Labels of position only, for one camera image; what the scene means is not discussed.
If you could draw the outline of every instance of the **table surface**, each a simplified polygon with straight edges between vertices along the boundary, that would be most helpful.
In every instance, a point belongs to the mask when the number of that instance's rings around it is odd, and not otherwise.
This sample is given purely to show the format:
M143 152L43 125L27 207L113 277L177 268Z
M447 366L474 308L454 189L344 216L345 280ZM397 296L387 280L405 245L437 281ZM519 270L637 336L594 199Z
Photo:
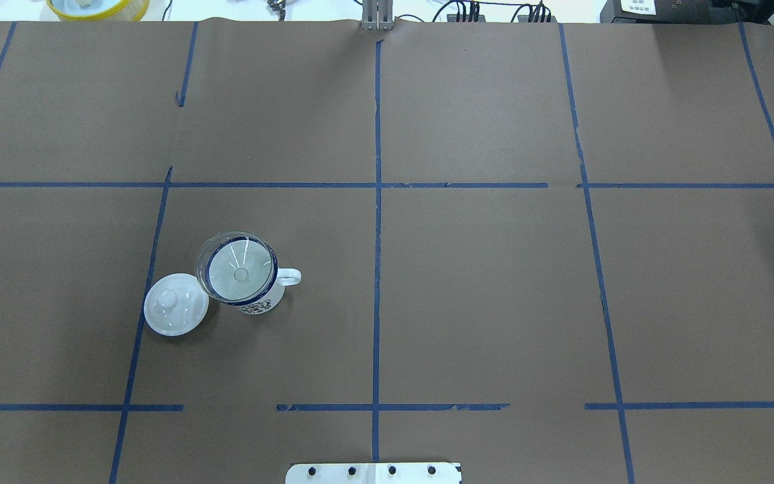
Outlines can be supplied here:
M394 15L411 13L431 21L445 0L394 0ZM503 3L521 3L504 0ZM152 0L145 12L145 21L159 21L168 0ZM560 22L596 24L605 0L549 0L546 5ZM486 22L509 22L514 6L483 5L481 13ZM454 7L448 7L449 13ZM330 21L331 19L360 19L361 7L354 0L289 0L286 21ZM197 21L221 17L242 21L276 21L277 15L267 8L266 0L174 0L166 15L171 21ZM0 21L56 21L55 13L43 0L0 0ZM439 20L445 21L442 13Z
M0 483L774 482L774 28L456 27L1 22Z

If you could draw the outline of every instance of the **black cable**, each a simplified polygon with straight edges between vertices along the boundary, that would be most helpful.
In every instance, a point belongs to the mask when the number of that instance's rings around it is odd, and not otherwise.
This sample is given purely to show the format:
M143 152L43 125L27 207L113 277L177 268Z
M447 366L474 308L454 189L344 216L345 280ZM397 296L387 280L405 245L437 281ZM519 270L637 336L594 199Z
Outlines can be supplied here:
M736 21L737 22L742 22L742 21L744 21L744 19L746 19L746 18L744 18L743 12L740 10L739 2L733 2L731 4L730 8L734 10L734 13L736 13Z
M484 2L482 0L480 2L477 2L477 0L474 0L474 2L475 3L481 3L483 5L504 5L504 6L507 6L507 7L520 7L522 5L525 5L524 3Z
M529 3L525 3L524 5L520 6L518 9L515 10L515 13L513 13L513 18L509 19L510 24L512 24L512 22L515 22L515 19L519 16L519 12L521 11L521 9L524 9L525 7L527 7L527 9L529 10L528 15L531 15L533 13L533 5Z
M543 5L542 2L537 5L537 8L534 9L533 15L531 15L531 18L528 18L528 22L533 22L534 24L540 23L540 15L543 13L543 9L546 8L545 5Z
M166 13L168 13L169 9L172 8L172 2L174 2L174 0L169 0L169 5L166 5L166 10L163 10L163 16L160 17L160 22L166 21Z
M405 13L404 15L397 16L396 18L402 18L402 17L415 18L415 19L418 19L420 22L423 22L424 24L426 24L426 21L424 19L419 18L417 15L411 15L411 13Z
M462 0L449 0L449 2L447 2L447 3L444 3L444 4L441 6L441 8L440 8L440 9L438 9L438 11L435 13L435 16L433 16L433 17L432 17L432 22L435 22L435 21L437 21L437 19L438 19L438 15L440 15L440 13L441 13L441 12L443 12L443 9L447 8L447 6L448 6L450 3L457 3L458 5L461 5L461 6L462 6L462 16L464 16L464 15L465 15L466 11L465 11L465 9L464 9L464 2L462 2ZM456 7L456 21L458 21L458 6Z

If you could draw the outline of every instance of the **cup lid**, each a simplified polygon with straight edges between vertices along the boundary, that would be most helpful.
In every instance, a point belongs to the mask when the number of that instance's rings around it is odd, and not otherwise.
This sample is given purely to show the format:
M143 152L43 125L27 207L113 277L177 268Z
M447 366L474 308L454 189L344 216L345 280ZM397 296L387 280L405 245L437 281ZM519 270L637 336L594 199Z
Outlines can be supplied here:
M118 0L52 0L52 6L70 16L88 16L105 12L119 3Z
M215 299L225 303L258 299L276 280L276 256L270 245L252 234L219 233L202 247L196 274Z
M142 310L151 329L163 336L180 336L205 318L208 294L190 274L170 274L151 286Z

